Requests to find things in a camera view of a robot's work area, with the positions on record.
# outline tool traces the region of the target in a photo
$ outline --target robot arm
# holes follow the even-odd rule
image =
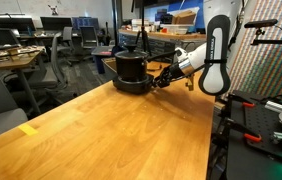
[[[155,78],[155,84],[161,88],[169,86],[170,82],[204,68],[199,79],[201,91],[208,95],[225,93],[230,87],[226,70],[230,27],[235,24],[241,4],[241,0],[204,0],[207,42],[189,53],[177,48],[178,62],[166,67]]]

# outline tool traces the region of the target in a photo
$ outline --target black pot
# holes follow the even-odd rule
[[[136,45],[126,45],[125,47],[128,50],[115,54],[118,76],[128,82],[145,80],[148,54],[136,51]]]

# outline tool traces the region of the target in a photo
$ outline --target desk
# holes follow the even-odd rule
[[[22,68],[26,68],[29,67],[29,65],[31,63],[34,62],[34,60],[41,54],[41,52],[43,51],[44,47],[37,47],[36,48],[37,52],[32,53],[32,55],[29,54],[21,54],[19,55],[19,60],[9,60],[9,61],[3,61],[0,62],[0,70],[10,70],[10,69],[14,69],[18,78],[20,79],[22,86],[24,88],[24,91],[26,92],[29,101],[34,109],[35,112],[37,112],[38,114],[41,114],[41,111],[39,109],[39,106],[32,94],[32,91],[29,87],[28,81],[22,71]]]
[[[93,60],[97,66],[99,74],[104,74],[104,66],[102,63],[102,58],[111,57],[112,48],[113,46],[97,46],[91,52],[91,55],[93,56]]]
[[[108,82],[25,123],[37,134],[0,135],[0,179],[204,180],[214,97],[184,83],[132,95]]]
[[[250,97],[262,99],[262,96],[234,91],[253,101]],[[244,112],[241,103],[233,102],[231,118],[239,123],[244,122]],[[281,180],[282,179],[282,160],[272,159],[266,153],[259,152],[244,143],[242,133],[230,131],[228,159],[227,159],[227,179],[240,180]]]

